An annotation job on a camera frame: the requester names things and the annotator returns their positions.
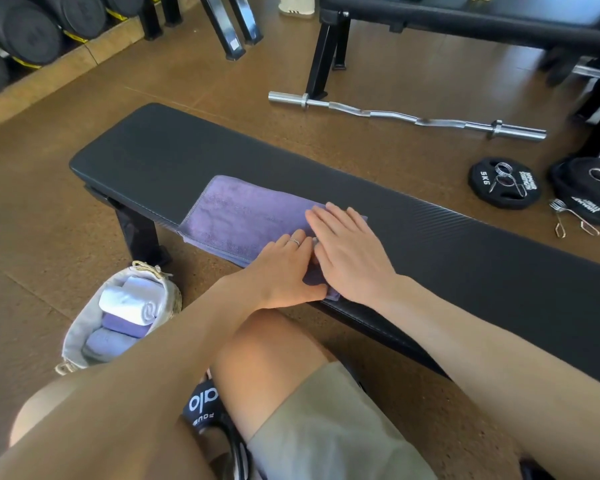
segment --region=black leather padding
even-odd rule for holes
[[[600,56],[600,0],[320,0],[320,9],[346,11],[354,20]]]
[[[88,185],[170,228],[215,175],[353,206],[368,216],[399,273],[600,381],[600,264],[160,104],[131,113],[70,166]],[[320,307],[440,370],[368,308],[344,299]]]

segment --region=person's right hand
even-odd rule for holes
[[[362,216],[329,202],[327,210],[307,210],[306,220],[318,238],[314,252],[327,282],[343,297],[373,308],[391,290],[396,273]]]

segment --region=concrete ledge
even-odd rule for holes
[[[185,12],[199,4],[200,0],[178,0],[178,3],[180,11]],[[160,3],[156,5],[158,18],[163,25],[164,15],[159,5]],[[0,124],[143,37],[140,20],[137,17],[130,18],[68,52],[52,64],[14,82],[0,93]]]

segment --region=towel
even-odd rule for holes
[[[178,227],[185,242],[238,266],[248,266],[268,242],[303,229],[315,236],[304,211],[323,204],[217,175]],[[326,283],[320,266],[310,264],[304,282]],[[327,299],[340,294],[329,288]]]
[[[105,313],[102,316],[102,326],[108,330],[124,333],[136,339],[142,339],[151,328],[151,325],[136,325],[110,313]]]
[[[158,283],[130,276],[121,287],[106,287],[100,295],[99,305],[103,312],[136,325],[151,325],[161,312],[165,294]]]
[[[87,339],[82,354],[98,362],[111,362],[115,357],[129,350],[137,341],[138,339],[123,333],[99,328]]]

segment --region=person's left hand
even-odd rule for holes
[[[268,243],[259,256],[238,272],[245,284],[260,297],[260,308],[280,308],[324,299],[327,285],[303,282],[313,252],[311,237],[302,229]]]

